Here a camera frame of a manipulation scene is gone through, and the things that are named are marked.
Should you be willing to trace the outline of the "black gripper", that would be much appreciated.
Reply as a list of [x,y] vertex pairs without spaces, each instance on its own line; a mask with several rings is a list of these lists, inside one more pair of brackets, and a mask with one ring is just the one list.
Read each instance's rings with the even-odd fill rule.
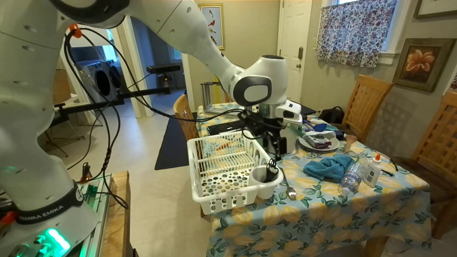
[[258,113],[242,110],[241,122],[244,123],[245,130],[249,133],[249,139],[266,140],[266,153],[271,157],[271,160],[275,160],[274,143],[278,143],[278,157],[282,157],[285,154],[285,137],[279,136],[279,132],[284,129],[284,124],[278,119],[265,119]]

